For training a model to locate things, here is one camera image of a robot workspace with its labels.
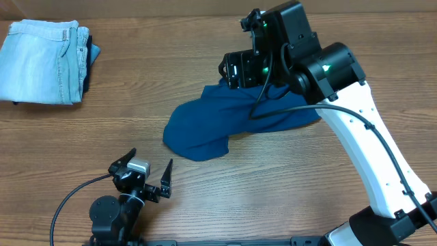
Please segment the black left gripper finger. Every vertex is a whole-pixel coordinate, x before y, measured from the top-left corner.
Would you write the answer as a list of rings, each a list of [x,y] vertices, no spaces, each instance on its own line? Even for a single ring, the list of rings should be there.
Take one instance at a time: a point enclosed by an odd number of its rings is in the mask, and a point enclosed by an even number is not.
[[[171,173],[173,169],[173,159],[171,159],[160,179],[160,196],[165,198],[171,197]]]
[[[128,162],[135,157],[136,148],[132,148],[127,154],[114,161],[108,168],[109,174],[115,174],[121,167],[126,167]]]

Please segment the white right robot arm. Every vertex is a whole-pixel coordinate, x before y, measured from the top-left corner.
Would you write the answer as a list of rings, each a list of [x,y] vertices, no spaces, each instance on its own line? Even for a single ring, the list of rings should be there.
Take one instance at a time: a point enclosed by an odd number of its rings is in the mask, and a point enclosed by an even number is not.
[[[231,89],[286,87],[331,127],[363,181],[369,206],[325,234],[321,245],[401,245],[436,220],[436,194],[413,172],[384,125],[365,73],[340,42],[322,47],[302,4],[252,10],[240,21],[252,49],[218,70]]]

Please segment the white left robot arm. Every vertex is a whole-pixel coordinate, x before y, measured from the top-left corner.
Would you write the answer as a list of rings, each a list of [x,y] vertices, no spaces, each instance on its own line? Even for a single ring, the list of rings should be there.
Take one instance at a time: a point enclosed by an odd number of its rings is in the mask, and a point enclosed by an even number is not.
[[[146,183],[150,164],[135,155],[133,148],[109,166],[119,197],[102,196],[91,205],[90,245],[145,245],[145,240],[133,233],[142,208],[147,201],[158,203],[162,197],[171,197],[173,161],[169,161],[160,186],[155,187]]]

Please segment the dark blue polo shirt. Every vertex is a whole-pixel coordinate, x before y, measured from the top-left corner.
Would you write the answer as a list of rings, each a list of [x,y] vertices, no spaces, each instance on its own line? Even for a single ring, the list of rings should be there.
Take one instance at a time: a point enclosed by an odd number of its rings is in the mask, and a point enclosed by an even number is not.
[[[201,97],[175,108],[163,131],[163,143],[192,161],[207,161],[229,152],[229,137],[240,133],[286,131],[320,119],[313,109],[250,120],[261,86],[230,89],[224,79],[204,87]]]

